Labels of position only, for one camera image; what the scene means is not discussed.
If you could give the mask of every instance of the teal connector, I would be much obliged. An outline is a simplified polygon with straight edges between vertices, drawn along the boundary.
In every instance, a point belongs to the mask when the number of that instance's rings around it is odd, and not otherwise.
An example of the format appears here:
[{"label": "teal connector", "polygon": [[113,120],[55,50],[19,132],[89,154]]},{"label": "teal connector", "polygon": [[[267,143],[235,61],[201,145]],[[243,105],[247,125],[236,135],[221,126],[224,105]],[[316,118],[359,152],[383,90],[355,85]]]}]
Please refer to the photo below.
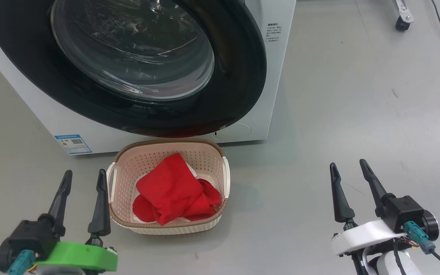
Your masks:
[{"label": "teal connector", "polygon": [[23,250],[8,270],[8,275],[23,275],[35,263],[35,255],[31,250]]},{"label": "teal connector", "polygon": [[413,221],[406,222],[403,230],[412,241],[421,246],[421,249],[425,254],[431,254],[435,250],[434,243],[429,241],[429,236],[427,236],[417,223],[414,223]]}]

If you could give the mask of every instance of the metal leg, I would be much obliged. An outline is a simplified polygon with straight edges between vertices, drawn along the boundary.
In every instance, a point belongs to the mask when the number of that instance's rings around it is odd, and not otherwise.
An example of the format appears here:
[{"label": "metal leg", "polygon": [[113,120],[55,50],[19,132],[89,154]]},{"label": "metal leg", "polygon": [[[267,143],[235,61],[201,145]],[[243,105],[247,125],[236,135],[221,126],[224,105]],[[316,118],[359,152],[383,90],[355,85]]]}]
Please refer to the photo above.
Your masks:
[{"label": "metal leg", "polygon": [[411,14],[410,10],[405,3],[405,0],[393,0],[393,4],[398,10],[400,17],[396,21],[395,28],[399,31],[408,30],[410,23],[414,21],[414,16]]}]

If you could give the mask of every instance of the qr code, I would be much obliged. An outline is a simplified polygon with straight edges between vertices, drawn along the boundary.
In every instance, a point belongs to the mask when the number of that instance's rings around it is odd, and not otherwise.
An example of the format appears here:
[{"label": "qr code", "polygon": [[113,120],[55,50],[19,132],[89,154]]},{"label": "qr code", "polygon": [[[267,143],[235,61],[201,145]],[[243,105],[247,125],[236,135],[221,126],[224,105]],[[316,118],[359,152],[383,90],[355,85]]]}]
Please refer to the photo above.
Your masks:
[{"label": "qr code", "polygon": [[72,141],[72,143],[74,144],[82,144],[83,141],[81,139],[71,139],[70,141]]}]

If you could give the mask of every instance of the basket handle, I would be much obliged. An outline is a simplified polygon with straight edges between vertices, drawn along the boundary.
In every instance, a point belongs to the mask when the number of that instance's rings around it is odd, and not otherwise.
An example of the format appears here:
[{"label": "basket handle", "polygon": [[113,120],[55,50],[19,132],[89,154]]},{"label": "basket handle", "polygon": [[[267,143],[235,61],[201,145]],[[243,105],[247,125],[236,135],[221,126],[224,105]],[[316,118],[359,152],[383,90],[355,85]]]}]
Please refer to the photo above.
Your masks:
[{"label": "basket handle", "polygon": [[226,157],[223,157],[223,182],[224,182],[224,190],[225,190],[225,198],[228,198],[230,195],[230,166],[228,165],[228,160]]},{"label": "basket handle", "polygon": [[115,198],[115,184],[116,184],[116,162],[113,162],[110,167],[108,167],[108,170],[106,170],[106,178],[107,178],[107,184],[109,186],[110,184],[110,176],[112,175],[113,171],[113,183],[111,188],[108,188],[108,198],[110,199],[110,204],[113,203],[113,199]]}]

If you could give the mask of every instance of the door glass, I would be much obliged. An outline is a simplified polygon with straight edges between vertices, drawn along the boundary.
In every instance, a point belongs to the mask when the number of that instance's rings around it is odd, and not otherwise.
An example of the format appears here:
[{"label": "door glass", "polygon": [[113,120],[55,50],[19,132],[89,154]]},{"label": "door glass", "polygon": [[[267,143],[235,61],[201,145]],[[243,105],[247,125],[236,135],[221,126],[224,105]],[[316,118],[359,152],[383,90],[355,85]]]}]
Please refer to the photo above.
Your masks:
[{"label": "door glass", "polygon": [[177,99],[213,73],[206,34],[171,0],[56,0],[51,23],[75,66],[125,96]]}]

